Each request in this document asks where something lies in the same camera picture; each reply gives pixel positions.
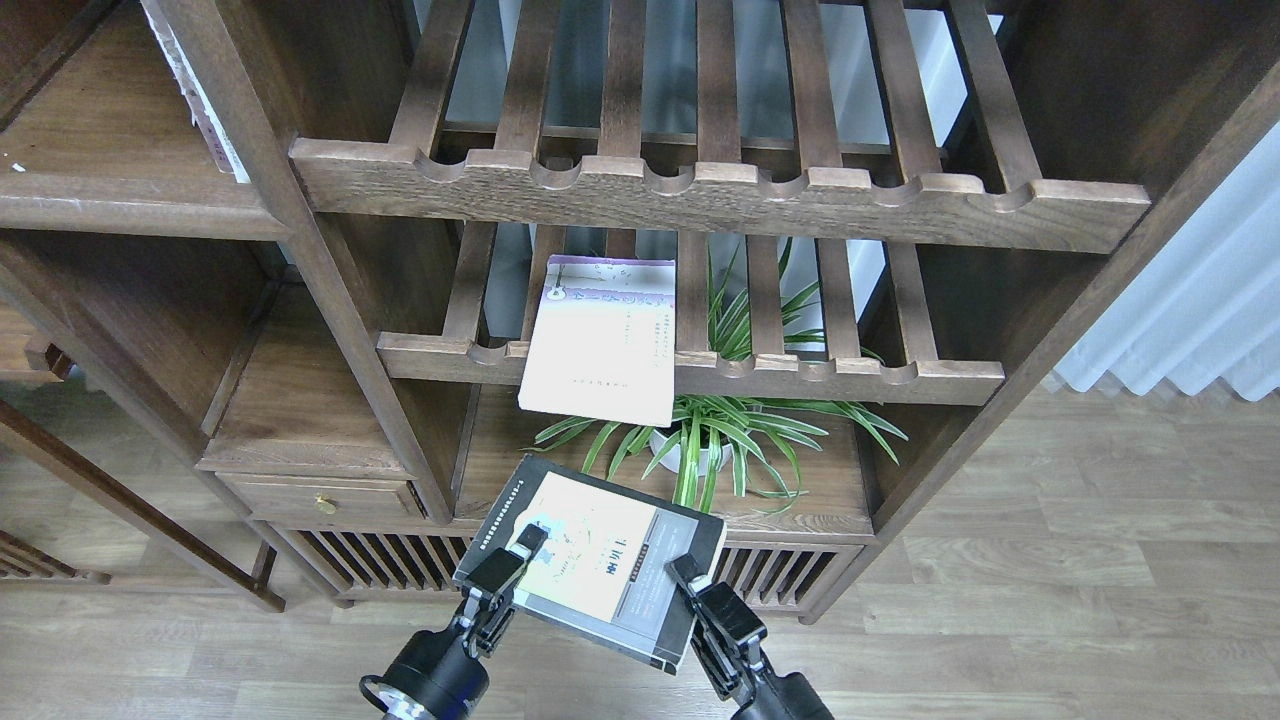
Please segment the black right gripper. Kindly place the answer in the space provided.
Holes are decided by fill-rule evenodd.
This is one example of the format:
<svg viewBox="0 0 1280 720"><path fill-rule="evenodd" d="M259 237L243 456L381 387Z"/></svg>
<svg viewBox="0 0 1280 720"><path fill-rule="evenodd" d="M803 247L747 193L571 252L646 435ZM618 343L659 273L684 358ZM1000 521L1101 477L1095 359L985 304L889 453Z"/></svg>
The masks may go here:
<svg viewBox="0 0 1280 720"><path fill-rule="evenodd" d="M726 583L712 582L685 553L667 565L695 616L691 646L721 700L733 700L735 719L832 719L801 673L776 674L762 642L765 624Z"/></svg>

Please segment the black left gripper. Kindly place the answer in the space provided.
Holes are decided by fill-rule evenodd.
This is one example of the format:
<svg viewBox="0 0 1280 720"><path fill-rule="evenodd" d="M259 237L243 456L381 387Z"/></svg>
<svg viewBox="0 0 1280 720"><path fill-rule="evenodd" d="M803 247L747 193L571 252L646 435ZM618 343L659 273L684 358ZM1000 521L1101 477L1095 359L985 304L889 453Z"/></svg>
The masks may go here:
<svg viewBox="0 0 1280 720"><path fill-rule="evenodd" d="M360 679L362 697L384 719L467 719L489 687L489 657L515 607L515 587L547 541L527 524L508 548L493 550L465 579L468 593L451 624L413 633L383 675Z"/></svg>

